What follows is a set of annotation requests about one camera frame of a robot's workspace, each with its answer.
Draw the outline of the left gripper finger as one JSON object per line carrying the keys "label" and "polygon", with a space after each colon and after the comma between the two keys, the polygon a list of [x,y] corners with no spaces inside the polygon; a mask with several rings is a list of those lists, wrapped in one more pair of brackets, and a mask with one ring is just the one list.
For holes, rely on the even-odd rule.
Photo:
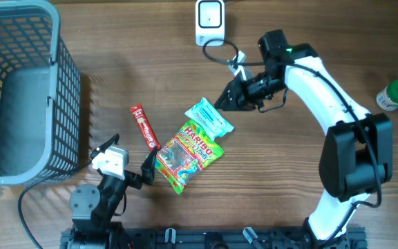
{"label": "left gripper finger", "polygon": [[146,185],[152,185],[154,183],[157,152],[158,148],[154,147],[140,167],[142,171],[141,180]]}
{"label": "left gripper finger", "polygon": [[94,159],[99,153],[104,153],[111,145],[117,145],[120,135],[116,133],[109,140],[96,147],[90,154],[90,159]]}

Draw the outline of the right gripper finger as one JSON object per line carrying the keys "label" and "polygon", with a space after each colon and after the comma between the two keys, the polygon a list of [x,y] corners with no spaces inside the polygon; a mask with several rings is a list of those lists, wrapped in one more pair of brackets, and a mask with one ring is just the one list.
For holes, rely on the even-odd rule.
{"label": "right gripper finger", "polygon": [[231,82],[227,84],[222,95],[220,96],[221,104],[244,104],[246,102],[246,86],[247,81],[244,81],[240,76],[236,76]]}
{"label": "right gripper finger", "polygon": [[222,111],[253,111],[255,105],[245,101],[245,95],[240,86],[226,86],[216,100],[214,108]]}

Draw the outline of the light teal tissue pack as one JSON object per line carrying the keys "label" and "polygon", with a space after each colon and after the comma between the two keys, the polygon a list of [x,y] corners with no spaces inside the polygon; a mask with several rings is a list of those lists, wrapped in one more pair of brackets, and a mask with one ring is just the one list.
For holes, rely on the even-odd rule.
{"label": "light teal tissue pack", "polygon": [[206,98],[202,98],[184,114],[198,123],[212,140],[234,130],[234,126],[224,119]]}

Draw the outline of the red snack stick packet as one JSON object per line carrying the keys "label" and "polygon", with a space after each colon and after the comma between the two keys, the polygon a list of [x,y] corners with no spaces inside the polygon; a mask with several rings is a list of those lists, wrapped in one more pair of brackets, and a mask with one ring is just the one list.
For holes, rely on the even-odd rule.
{"label": "red snack stick packet", "polygon": [[154,147],[157,149],[161,149],[161,145],[156,138],[154,131],[149,123],[149,120],[144,112],[144,109],[141,104],[137,104],[130,108],[130,112],[132,113],[135,121],[140,128],[140,131],[146,141],[146,144],[150,151],[153,150]]}

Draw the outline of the Haribo gummy worms bag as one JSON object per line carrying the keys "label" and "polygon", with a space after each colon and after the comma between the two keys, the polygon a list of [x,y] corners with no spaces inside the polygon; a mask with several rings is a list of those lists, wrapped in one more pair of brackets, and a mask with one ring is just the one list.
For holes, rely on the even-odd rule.
{"label": "Haribo gummy worms bag", "polygon": [[224,154],[195,121],[189,120],[157,153],[155,168],[170,182],[176,194],[208,165]]}

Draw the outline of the green lid plastic jar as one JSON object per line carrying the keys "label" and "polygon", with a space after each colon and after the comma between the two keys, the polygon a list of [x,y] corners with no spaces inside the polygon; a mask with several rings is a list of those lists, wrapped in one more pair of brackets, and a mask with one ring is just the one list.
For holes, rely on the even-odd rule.
{"label": "green lid plastic jar", "polygon": [[377,104],[385,111],[394,111],[398,108],[398,80],[390,83],[376,96]]}

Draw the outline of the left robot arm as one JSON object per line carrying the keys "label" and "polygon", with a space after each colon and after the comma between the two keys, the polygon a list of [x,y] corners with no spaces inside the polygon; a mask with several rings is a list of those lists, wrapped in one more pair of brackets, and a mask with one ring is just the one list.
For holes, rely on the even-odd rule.
{"label": "left robot arm", "polygon": [[63,232],[61,248],[133,248],[133,240],[122,223],[113,222],[121,216],[116,209],[126,202],[126,189],[141,189],[152,185],[155,178],[155,162],[158,148],[152,147],[142,163],[141,173],[126,170],[129,152],[118,146],[120,135],[115,134],[90,154],[91,164],[102,179],[98,185],[77,187],[70,196],[73,226]]}

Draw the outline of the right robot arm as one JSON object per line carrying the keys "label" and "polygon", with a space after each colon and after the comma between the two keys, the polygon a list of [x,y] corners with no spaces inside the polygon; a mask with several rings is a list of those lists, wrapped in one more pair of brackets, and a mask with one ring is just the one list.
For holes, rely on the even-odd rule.
{"label": "right robot arm", "polygon": [[227,60],[235,70],[215,103],[223,111],[265,111],[276,93],[295,92],[320,124],[325,141],[319,161],[323,193],[300,227],[272,230],[274,248],[361,248],[362,229],[348,222],[371,194],[392,178],[392,123],[355,102],[325,69],[309,44],[292,46],[282,30],[265,33],[258,42],[264,71],[248,77],[247,63]]}

